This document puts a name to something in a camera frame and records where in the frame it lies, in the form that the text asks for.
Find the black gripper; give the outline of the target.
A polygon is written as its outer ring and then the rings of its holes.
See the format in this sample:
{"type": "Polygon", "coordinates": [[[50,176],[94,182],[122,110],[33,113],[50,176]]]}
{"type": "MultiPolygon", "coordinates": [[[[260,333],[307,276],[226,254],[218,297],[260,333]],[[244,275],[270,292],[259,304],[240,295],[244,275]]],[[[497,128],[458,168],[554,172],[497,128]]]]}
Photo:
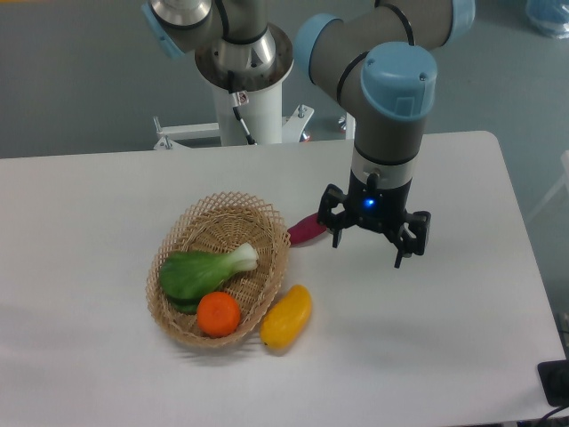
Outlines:
{"type": "Polygon", "coordinates": [[[422,256],[429,240],[431,213],[405,210],[411,183],[395,189],[369,192],[367,184],[353,173],[349,191],[329,184],[319,203],[317,223],[333,236],[333,248],[341,242],[342,232],[353,226],[385,234],[397,249],[394,267],[399,269],[404,258],[422,256]]]}

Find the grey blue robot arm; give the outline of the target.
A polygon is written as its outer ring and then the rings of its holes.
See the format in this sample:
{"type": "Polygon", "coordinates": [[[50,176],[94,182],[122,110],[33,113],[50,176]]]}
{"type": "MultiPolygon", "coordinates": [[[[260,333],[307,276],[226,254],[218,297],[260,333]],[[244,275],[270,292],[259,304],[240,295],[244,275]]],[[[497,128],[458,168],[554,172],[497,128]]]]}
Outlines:
{"type": "Polygon", "coordinates": [[[295,38],[269,21],[264,1],[147,1],[141,10],[168,56],[194,54],[225,146],[282,142],[282,84],[302,70],[356,122],[349,188],[326,188],[318,222],[335,238],[353,226],[379,233],[398,259],[424,253],[430,215],[405,205],[435,99],[431,50],[469,30],[474,2],[378,1],[351,21],[315,15],[295,38]]]}

